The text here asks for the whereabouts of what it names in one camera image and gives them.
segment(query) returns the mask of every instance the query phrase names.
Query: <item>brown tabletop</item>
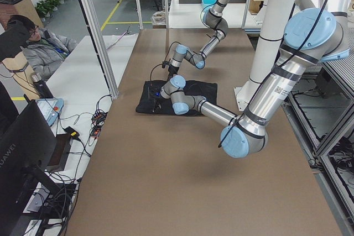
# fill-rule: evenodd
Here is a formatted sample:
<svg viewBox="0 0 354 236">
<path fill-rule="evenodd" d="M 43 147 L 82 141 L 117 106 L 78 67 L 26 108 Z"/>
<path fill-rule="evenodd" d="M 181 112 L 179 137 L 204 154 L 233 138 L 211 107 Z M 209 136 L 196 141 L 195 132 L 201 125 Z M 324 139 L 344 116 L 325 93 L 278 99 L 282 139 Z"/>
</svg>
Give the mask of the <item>brown tabletop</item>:
<svg viewBox="0 0 354 236">
<path fill-rule="evenodd" d="M 222 126 L 208 117 L 135 112 L 145 80 L 171 42 L 199 49 L 208 29 L 142 30 L 84 175 L 67 235 L 341 235 L 284 112 L 260 153 L 233 159 L 217 148 Z M 248 78 L 254 51 L 232 29 L 186 80 L 218 84 L 217 104 L 237 112 L 233 87 Z M 157 68 L 154 79 L 165 79 Z"/>
</svg>

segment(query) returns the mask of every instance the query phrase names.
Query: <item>black monitor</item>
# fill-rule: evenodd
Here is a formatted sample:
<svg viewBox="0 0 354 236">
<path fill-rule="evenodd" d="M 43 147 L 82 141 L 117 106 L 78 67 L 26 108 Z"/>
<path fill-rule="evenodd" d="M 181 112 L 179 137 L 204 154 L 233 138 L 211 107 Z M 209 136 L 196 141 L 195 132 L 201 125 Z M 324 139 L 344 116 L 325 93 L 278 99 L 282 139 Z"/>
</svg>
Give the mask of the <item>black monitor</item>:
<svg viewBox="0 0 354 236">
<path fill-rule="evenodd" d="M 60 188 L 44 173 L 56 139 L 31 101 L 0 139 L 0 230 L 11 235 L 38 182 L 51 193 Z"/>
</svg>

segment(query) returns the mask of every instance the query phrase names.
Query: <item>folded black fabric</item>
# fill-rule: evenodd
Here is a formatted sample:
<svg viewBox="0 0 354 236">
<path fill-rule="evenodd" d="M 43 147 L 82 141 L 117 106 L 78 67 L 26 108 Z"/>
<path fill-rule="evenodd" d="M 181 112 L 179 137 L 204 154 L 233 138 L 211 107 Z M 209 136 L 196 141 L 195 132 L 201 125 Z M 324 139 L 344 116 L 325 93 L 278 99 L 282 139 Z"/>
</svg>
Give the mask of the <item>folded black fabric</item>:
<svg viewBox="0 0 354 236">
<path fill-rule="evenodd" d="M 146 81 L 144 83 L 143 93 L 140 98 L 139 105 L 136 107 L 137 113 L 149 114 L 169 114 L 175 115 L 172 109 L 171 99 L 161 102 L 161 108 L 156 108 L 156 99 L 153 97 L 155 92 L 158 92 L 162 86 L 166 84 L 164 80 Z M 190 96 L 204 96 L 212 104 L 216 104 L 217 84 L 206 83 L 196 80 L 187 80 L 184 87 L 184 93 Z M 184 116 L 201 116 L 200 112 L 189 110 Z"/>
</svg>

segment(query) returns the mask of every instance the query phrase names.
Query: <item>power adapter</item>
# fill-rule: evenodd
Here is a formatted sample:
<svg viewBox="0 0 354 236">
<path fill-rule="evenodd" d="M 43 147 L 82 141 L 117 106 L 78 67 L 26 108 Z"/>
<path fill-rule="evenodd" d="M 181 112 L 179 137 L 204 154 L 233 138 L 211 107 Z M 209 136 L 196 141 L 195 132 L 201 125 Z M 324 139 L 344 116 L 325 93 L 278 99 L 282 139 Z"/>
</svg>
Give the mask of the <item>power adapter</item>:
<svg viewBox="0 0 354 236">
<path fill-rule="evenodd" d="M 64 131 L 66 131 L 67 133 L 69 133 L 71 135 L 72 138 L 74 139 L 78 139 L 80 134 L 78 133 L 78 131 L 76 131 L 74 128 L 72 127 L 67 127 L 64 128 Z"/>
</svg>

